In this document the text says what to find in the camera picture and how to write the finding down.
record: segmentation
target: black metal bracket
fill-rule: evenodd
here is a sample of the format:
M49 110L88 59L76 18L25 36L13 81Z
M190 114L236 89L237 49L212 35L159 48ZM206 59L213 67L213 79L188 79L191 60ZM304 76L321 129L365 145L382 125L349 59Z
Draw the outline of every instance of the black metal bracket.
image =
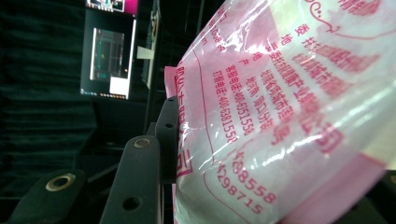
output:
M100 223L163 223L163 184L176 181L177 112L177 97L167 99L147 135L126 144L120 163L89 179L80 170L41 178L7 223L95 223L89 215L105 200Z

